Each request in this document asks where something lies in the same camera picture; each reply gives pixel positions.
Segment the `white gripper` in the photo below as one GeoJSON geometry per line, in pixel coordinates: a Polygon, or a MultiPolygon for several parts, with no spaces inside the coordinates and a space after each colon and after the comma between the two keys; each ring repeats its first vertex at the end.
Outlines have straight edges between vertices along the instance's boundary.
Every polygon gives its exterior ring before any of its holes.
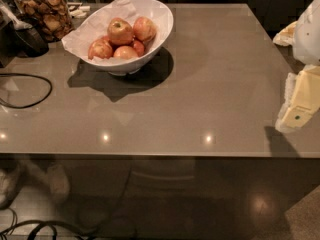
{"type": "Polygon", "coordinates": [[[285,101],[275,123],[277,131],[291,133],[303,128],[320,109],[320,66],[314,66],[320,65],[320,0],[313,0],[297,22],[278,32],[273,43],[292,45],[294,58],[306,65],[298,74],[288,74],[285,101]]]}

